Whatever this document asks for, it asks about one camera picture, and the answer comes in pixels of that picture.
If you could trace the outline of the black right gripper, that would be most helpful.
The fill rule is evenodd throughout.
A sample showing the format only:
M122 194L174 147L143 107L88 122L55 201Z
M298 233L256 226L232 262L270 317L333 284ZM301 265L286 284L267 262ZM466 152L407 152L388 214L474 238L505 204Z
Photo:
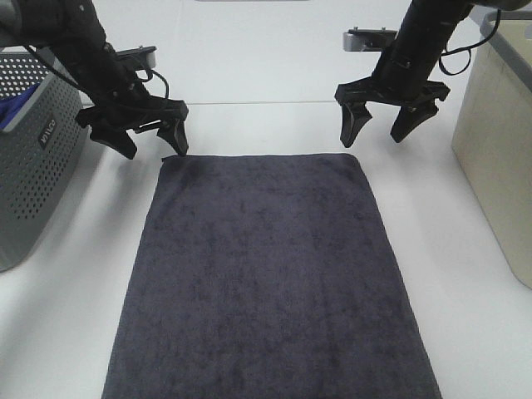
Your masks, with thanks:
M435 101L444 101L450 91L438 81L426 81L415 95L394 92L373 77L340 84L334 95L342 110L340 141L346 148L353 145L360 130L372 118L367 102L376 102L401 107L391 131L392 139L401 143L420 124L437 114L439 109Z

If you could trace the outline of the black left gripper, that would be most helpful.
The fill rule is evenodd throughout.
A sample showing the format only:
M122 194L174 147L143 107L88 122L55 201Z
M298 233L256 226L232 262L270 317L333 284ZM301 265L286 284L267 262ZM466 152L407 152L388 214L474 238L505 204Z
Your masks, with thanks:
M105 145L128 160L137 152L134 141L125 131L116 131L102 126L104 123L115 128L147 131L149 124L158 128L157 136L166 141L177 155L186 156L189 144L185 134L187 105L182 100L148 95L140 106L126 105L120 98L95 95L94 106L82 109L76 115L76 122L82 126L93 126L92 141Z

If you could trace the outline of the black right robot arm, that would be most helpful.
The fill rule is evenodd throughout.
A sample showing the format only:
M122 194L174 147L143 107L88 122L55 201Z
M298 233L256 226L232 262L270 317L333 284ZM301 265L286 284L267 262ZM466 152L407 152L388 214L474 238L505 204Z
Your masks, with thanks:
M399 30L359 29L344 32L346 52L379 52L373 73L337 87L335 99L342 109L340 141L349 148L372 115L368 102L399 107L392 126L395 142L403 141L421 123L438 112L450 90L429 75L443 57L452 33L469 16L476 1L417 0L410 3Z

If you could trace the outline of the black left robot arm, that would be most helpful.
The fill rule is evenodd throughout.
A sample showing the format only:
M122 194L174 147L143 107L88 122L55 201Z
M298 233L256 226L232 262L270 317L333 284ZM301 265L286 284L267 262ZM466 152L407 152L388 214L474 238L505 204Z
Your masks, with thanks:
M91 1L3 1L1 44L24 47L38 61L46 48L66 69L45 67L85 93L93 105L76 115L81 127L90 127L93 141L128 159L137 152L129 131L155 130L178 155L186 155L185 120L188 108L168 96L152 96L145 84L161 74L155 70L155 48L118 52Z

